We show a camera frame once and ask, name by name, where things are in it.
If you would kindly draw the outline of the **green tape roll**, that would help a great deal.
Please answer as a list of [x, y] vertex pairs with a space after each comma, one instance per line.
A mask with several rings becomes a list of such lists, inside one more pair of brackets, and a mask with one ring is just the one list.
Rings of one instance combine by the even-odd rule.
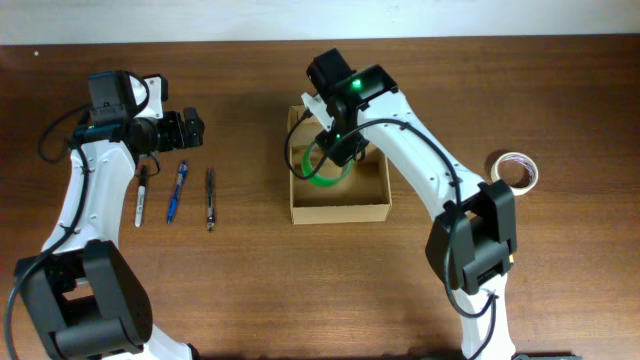
[[[311, 155], [315, 150], [319, 149], [319, 145], [316, 142], [312, 142], [307, 150], [304, 153], [303, 159], [301, 161], [301, 169], [303, 171], [304, 176], [310, 175], [313, 170], [316, 168], [315, 165], [311, 162]], [[354, 166], [354, 160], [350, 160], [344, 167], [341, 168], [341, 172], [338, 176], [327, 177], [320, 174], [320, 171], [317, 171], [313, 177], [309, 179], [312, 185], [322, 188], [329, 188], [337, 185], [343, 179], [345, 179], [352, 171]]]

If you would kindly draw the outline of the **blue pen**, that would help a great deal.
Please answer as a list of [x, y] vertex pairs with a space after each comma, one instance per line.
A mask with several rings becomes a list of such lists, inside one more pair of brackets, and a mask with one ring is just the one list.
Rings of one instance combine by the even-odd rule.
[[182, 192], [182, 188], [184, 187], [186, 177], [188, 174], [188, 163], [186, 160], [183, 160], [178, 168], [177, 177], [176, 177], [176, 185], [174, 189], [174, 193], [171, 197], [169, 208], [167, 212], [167, 223], [171, 224], [174, 221], [174, 218], [177, 213], [177, 209], [179, 206], [180, 196]]

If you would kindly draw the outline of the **black and white marker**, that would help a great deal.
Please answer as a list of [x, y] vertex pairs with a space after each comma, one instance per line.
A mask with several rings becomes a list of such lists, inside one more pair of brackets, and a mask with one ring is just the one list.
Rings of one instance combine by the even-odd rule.
[[134, 218], [134, 225], [137, 228], [139, 228], [143, 222], [147, 178], [148, 178], [148, 169], [145, 165], [143, 165], [140, 169], [140, 173], [138, 176], [136, 211], [135, 211], [135, 218]]

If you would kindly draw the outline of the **black pen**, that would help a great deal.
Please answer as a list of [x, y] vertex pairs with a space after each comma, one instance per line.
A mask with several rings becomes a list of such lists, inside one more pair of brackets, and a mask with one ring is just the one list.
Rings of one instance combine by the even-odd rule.
[[214, 174], [211, 168], [207, 169], [207, 229], [212, 232], [216, 223], [214, 208]]

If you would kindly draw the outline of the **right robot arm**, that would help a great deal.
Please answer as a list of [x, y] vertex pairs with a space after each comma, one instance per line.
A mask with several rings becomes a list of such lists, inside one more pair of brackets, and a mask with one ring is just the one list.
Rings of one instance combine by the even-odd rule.
[[515, 196], [466, 168], [414, 113], [379, 65], [352, 69], [336, 49], [306, 70], [316, 92], [303, 103], [323, 130], [323, 160], [347, 165], [368, 145], [397, 168], [423, 202], [433, 227], [425, 254], [462, 324], [466, 359], [511, 359], [506, 283], [517, 249]]

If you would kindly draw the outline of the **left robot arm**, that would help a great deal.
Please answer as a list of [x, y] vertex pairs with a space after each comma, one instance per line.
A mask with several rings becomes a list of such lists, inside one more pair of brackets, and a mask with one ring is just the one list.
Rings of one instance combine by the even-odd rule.
[[155, 325], [149, 297], [118, 248], [124, 199], [138, 162], [198, 147], [193, 108], [163, 108], [168, 82], [123, 70], [88, 78], [90, 103], [67, 140], [71, 177], [39, 255], [19, 260], [7, 305], [25, 305], [51, 359], [197, 359]]

